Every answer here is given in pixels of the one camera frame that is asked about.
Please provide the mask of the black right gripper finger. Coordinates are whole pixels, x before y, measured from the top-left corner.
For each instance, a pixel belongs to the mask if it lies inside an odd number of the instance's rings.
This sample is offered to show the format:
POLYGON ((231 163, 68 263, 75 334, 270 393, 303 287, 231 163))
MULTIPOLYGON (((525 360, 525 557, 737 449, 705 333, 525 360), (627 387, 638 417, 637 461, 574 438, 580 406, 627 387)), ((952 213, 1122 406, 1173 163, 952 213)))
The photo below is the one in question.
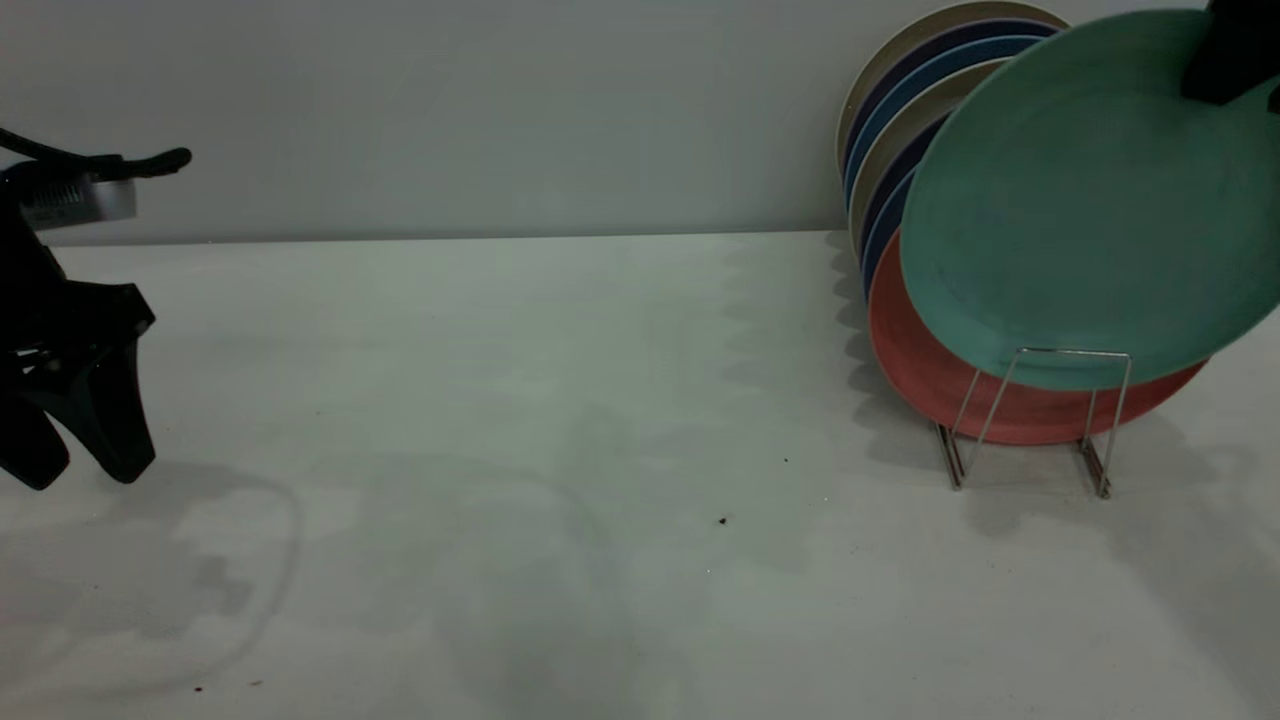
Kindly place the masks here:
POLYGON ((1277 78, 1277 1, 1210 1, 1206 10, 1210 27, 1183 72, 1183 97, 1224 106, 1277 78))

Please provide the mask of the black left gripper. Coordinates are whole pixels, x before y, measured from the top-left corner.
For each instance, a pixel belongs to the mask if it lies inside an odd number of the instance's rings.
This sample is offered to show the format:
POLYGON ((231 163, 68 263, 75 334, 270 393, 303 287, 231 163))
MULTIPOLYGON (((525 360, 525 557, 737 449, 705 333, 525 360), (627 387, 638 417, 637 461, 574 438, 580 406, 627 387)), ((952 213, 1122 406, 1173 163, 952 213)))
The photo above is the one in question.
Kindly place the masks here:
POLYGON ((136 284, 72 281, 26 228, 3 229, 1 468, 31 489, 68 468, 56 418, 120 484, 156 457, 138 342, 156 322, 136 284), (45 411, 23 395, 40 395, 45 411))

